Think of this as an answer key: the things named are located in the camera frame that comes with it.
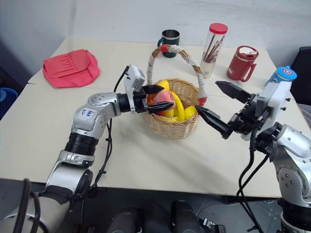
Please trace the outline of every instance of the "red lid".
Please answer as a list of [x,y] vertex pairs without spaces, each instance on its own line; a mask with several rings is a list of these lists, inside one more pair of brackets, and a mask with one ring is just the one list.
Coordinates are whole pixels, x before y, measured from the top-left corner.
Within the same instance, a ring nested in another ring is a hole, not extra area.
[[228,27],[222,23],[212,23],[209,26],[209,30],[215,34],[226,34],[228,31]]

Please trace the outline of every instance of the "wrapped basket handle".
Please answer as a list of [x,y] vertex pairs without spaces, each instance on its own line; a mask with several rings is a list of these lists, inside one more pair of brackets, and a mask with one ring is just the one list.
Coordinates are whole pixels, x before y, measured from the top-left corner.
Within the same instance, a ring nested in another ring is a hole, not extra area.
[[187,53],[182,47],[179,47],[177,45],[162,45],[152,52],[149,58],[149,63],[148,63],[148,68],[147,68],[148,85],[153,84],[153,79],[152,79],[153,67],[154,67],[155,59],[160,52],[179,53],[187,63],[192,65],[195,71],[195,74],[198,77],[198,83],[199,83],[198,101],[199,101],[200,106],[203,106],[207,100],[207,93],[205,91],[205,86],[204,86],[205,76],[201,70],[200,65],[194,60],[194,58],[191,57],[190,54]]

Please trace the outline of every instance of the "red fruit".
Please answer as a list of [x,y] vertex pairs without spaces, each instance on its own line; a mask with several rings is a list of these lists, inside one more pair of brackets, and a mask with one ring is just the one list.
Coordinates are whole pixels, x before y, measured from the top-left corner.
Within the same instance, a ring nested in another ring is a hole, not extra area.
[[174,99],[173,94],[170,91],[162,90],[154,98],[154,103],[166,102],[166,101],[174,103],[174,105],[170,109],[173,109],[175,107],[175,99]]
[[148,104],[154,104],[155,103],[155,101],[154,101],[155,97],[156,97],[156,94],[148,95],[148,97],[147,97]]

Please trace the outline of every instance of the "pink pouch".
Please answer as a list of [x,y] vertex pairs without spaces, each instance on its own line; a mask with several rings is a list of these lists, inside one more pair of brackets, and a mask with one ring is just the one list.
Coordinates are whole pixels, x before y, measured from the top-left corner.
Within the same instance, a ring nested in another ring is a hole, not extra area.
[[43,61],[44,77],[55,87],[89,85],[99,75],[97,60],[87,50],[76,50]]

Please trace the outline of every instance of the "green mug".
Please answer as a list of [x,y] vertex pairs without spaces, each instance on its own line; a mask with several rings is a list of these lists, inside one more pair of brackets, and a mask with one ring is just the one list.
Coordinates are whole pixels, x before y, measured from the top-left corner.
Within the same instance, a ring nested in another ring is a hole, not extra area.
[[[173,29],[168,29],[162,32],[162,38],[159,39],[157,46],[160,45],[179,45],[179,32]],[[172,58],[176,56],[175,52],[163,53],[165,57]]]

